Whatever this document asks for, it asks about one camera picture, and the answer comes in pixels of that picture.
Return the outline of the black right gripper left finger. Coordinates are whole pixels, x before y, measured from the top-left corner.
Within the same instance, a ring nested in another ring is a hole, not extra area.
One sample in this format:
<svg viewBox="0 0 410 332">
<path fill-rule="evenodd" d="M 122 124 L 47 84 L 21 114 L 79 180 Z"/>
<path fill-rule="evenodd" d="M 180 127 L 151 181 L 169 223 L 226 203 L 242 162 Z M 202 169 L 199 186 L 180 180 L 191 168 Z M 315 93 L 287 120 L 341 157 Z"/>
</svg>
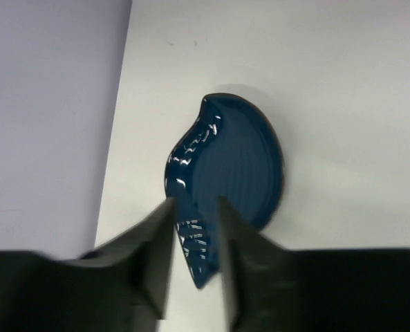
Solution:
<svg viewBox="0 0 410 332">
<path fill-rule="evenodd" d="M 0 331 L 155 331 L 165 316 L 176 204 L 77 259 L 0 250 Z"/>
</svg>

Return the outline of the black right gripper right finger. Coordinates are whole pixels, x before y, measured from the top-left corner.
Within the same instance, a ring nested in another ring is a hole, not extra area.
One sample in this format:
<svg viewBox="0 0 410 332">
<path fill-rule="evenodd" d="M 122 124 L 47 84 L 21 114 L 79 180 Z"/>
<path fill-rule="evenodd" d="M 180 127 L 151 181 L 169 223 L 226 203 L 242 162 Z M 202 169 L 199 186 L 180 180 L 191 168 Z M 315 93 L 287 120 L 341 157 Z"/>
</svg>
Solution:
<svg viewBox="0 0 410 332">
<path fill-rule="evenodd" d="M 289 250 L 218 210 L 228 331 L 410 331 L 410 248 Z"/>
</svg>

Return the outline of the dark blue leaf-shaped plate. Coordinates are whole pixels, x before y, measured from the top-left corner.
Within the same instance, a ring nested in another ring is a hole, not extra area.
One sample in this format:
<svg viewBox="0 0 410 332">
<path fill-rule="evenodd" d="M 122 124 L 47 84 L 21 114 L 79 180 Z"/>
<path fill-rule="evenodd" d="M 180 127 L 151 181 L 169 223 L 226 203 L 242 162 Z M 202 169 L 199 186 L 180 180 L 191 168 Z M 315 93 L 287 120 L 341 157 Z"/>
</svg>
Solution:
<svg viewBox="0 0 410 332">
<path fill-rule="evenodd" d="M 194 124 L 168 156 L 164 179 L 195 287 L 202 289 L 219 270 L 219 197 L 262 230 L 279 206 L 284 181 L 283 152 L 265 114 L 238 95 L 205 95 Z"/>
</svg>

